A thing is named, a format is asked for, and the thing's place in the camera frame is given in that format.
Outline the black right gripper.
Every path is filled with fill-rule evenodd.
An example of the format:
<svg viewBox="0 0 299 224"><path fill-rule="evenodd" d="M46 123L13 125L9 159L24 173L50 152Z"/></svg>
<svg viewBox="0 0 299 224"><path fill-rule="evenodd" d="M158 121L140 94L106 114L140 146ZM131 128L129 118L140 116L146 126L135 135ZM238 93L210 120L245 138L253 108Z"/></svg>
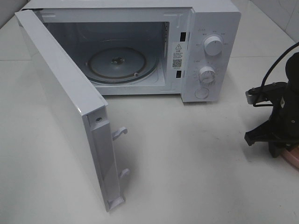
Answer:
<svg viewBox="0 0 299 224"><path fill-rule="evenodd" d="M269 85L274 94L270 123L263 123L246 132L244 139L249 146L255 142L269 142L269 152L273 158L290 149L290 142L276 140L299 139L299 86L289 81Z"/></svg>

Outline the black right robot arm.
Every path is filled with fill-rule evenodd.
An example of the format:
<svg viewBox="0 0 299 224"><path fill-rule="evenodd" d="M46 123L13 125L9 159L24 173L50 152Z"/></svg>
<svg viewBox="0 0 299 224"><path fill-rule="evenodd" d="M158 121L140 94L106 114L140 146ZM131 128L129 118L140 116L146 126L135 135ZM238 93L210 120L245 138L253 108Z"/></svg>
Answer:
<svg viewBox="0 0 299 224"><path fill-rule="evenodd" d="M246 91L248 104L272 103L269 119L245 133L248 145L267 142L273 158L299 145L299 54L293 54L285 66L288 82L277 82Z"/></svg>

